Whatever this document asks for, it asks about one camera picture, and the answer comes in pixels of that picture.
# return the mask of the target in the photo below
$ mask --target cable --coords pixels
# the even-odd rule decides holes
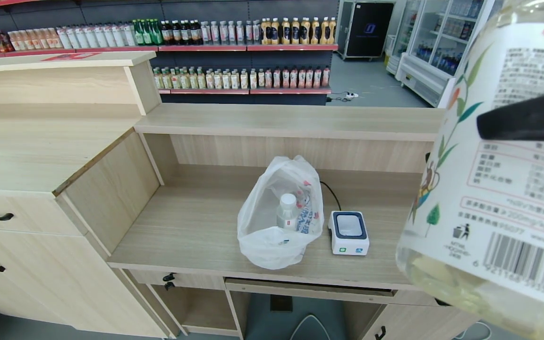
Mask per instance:
[[[483,325],[484,327],[486,327],[486,329],[488,329],[488,336],[486,338],[483,338],[483,339],[480,339],[480,340],[489,340],[490,337],[493,335],[493,331],[490,329],[490,327],[488,325],[486,325],[485,323],[481,322],[481,321],[478,321],[477,323],[475,324],[480,324],[480,325]],[[453,338],[454,340],[461,340],[462,338],[464,338],[465,336],[465,333],[467,333],[467,331],[469,331],[471,329],[471,327],[469,327],[468,329],[466,329],[460,336],[455,336],[455,338]]]
[[[341,203],[339,203],[339,199],[337,199],[337,196],[335,195],[335,192],[333,192],[333,189],[331,189],[331,187],[329,187],[329,185],[324,183],[323,181],[320,181],[320,184],[324,184],[324,186],[329,189],[331,194],[333,194],[333,197],[335,198],[335,201],[337,202],[337,207],[339,207],[339,210],[341,211]]]
[[[316,320],[316,322],[318,322],[320,327],[322,327],[322,330],[324,331],[324,334],[326,334],[326,338],[328,340],[331,340],[331,338],[329,336],[329,332],[326,331],[326,328],[324,327],[322,322],[320,322],[320,320],[314,314],[308,314],[308,315],[306,315],[306,317],[304,319],[301,320],[299,325],[297,325],[297,327],[295,327],[295,331],[293,331],[293,334],[291,334],[291,338],[289,338],[289,340],[293,340],[293,336],[295,336],[295,333],[297,333],[297,331],[301,327],[302,323],[304,323],[304,321],[306,321],[308,318],[314,318],[314,320]]]

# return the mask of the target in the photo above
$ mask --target drawer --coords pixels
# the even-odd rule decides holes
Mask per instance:
[[[82,235],[54,201],[53,196],[48,199],[0,195],[0,230]]]
[[[226,278],[225,285],[226,289],[235,292],[288,295],[292,297],[332,299],[359,303],[438,306],[432,296],[419,291],[352,288],[234,278]]]
[[[169,272],[141,271],[132,269],[131,274],[139,283],[164,285],[163,277]],[[225,290],[224,278],[222,276],[174,273],[173,285],[176,287],[203,288]]]

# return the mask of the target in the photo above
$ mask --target plastic bag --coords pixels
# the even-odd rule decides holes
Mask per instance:
[[[297,228],[276,226],[280,196],[294,194]],[[320,179],[302,156],[275,157],[259,177],[238,213],[240,252],[266,269],[281,269],[302,260],[306,246],[322,234],[324,213]]]

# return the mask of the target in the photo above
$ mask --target refrigerator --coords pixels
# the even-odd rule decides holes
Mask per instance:
[[[423,0],[396,79],[430,105],[445,108],[455,73],[501,0]]]
[[[404,6],[404,12],[402,12],[402,18],[400,19],[398,32],[396,33],[396,40],[387,61],[386,69],[393,75],[398,71],[398,64],[402,53],[406,52],[408,48],[408,42],[410,42],[410,37],[417,21],[419,7],[421,7],[421,0],[408,0]]]

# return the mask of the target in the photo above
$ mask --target bottle label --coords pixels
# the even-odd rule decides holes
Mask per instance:
[[[456,79],[399,247],[544,301],[544,142],[482,140],[476,123],[544,95],[544,24],[479,37]]]

